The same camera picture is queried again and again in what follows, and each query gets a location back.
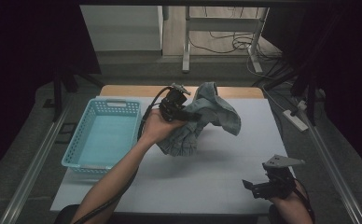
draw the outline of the gray cloth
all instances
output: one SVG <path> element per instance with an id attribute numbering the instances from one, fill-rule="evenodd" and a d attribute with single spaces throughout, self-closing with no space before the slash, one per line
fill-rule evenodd
<path id="1" fill-rule="evenodd" d="M 190 105 L 184 108 L 187 112 L 201 114 L 198 121 L 189 121 L 181 128 L 174 130 L 166 139 L 157 143 L 164 154 L 171 156 L 191 156 L 197 150 L 197 139 L 203 128 L 212 123 L 233 135 L 239 134 L 242 122 L 236 110 L 218 96 L 216 84 L 205 82 L 196 90 Z"/>

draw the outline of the human arm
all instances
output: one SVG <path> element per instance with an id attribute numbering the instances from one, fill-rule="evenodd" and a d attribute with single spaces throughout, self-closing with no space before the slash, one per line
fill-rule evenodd
<path id="1" fill-rule="evenodd" d="M 295 182 L 297 190 L 306 198 L 307 194 L 302 190 L 300 183 Z M 288 224 L 313 224 L 306 207 L 295 192 L 292 192 L 285 199 L 274 197 L 270 198 L 270 201 L 276 206 L 280 215 Z"/>
<path id="2" fill-rule="evenodd" d="M 154 144 L 163 140 L 173 129 L 184 123 L 179 120 L 167 122 L 161 117 L 158 109 L 153 109 L 146 120 L 143 134 L 137 144 L 90 189 L 78 207 L 72 223 L 117 195 L 129 182 L 146 152 Z M 117 204 L 118 202 L 112 204 L 86 223 L 105 223 L 111 217 Z"/>

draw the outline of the table surface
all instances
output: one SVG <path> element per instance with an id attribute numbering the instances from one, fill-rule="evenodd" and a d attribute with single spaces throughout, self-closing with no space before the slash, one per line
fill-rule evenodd
<path id="1" fill-rule="evenodd" d="M 132 97 L 142 102 L 144 112 L 162 88 L 105 86 L 100 97 Z M 196 87 L 186 89 L 195 91 Z M 270 203 L 254 199 L 252 193 L 244 188 L 242 179 L 253 183 L 267 182 L 261 163 L 274 154 L 286 156 L 269 103 L 258 88 L 218 87 L 218 95 L 240 115 L 242 129 L 239 135 L 233 136 L 221 127 L 209 124 L 198 138 L 197 153 L 191 157 L 165 156 L 157 146 L 152 147 L 116 212 L 267 214 Z M 68 169 L 51 210 L 59 211 L 68 204 L 80 203 L 99 178 L 76 174 Z"/>

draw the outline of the hand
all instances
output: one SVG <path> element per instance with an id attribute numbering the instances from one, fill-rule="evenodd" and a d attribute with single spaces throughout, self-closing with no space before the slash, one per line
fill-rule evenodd
<path id="1" fill-rule="evenodd" d="M 297 184 L 297 190 L 302 193 L 302 195 L 306 198 L 307 194 L 298 181 L 295 181 Z M 313 221 L 309 216 L 305 206 L 303 205 L 302 201 L 298 197 L 298 195 L 292 192 L 288 197 L 285 199 L 280 199 L 278 197 L 270 198 L 271 201 L 279 211 L 280 215 L 283 219 L 289 224 L 312 224 Z"/>
<path id="2" fill-rule="evenodd" d="M 152 144 L 156 144 L 165 139 L 172 130 L 179 128 L 184 124 L 186 124 L 185 121 L 176 119 L 168 122 L 163 119 L 158 109 L 152 109 L 146 119 L 141 138 L 146 139 Z"/>

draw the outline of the teal plastic basket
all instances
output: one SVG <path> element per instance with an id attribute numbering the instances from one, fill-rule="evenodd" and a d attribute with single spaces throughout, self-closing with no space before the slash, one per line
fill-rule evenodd
<path id="1" fill-rule="evenodd" d="M 138 101 L 91 99 L 62 165 L 78 173 L 107 173 L 137 142 L 140 122 Z"/>

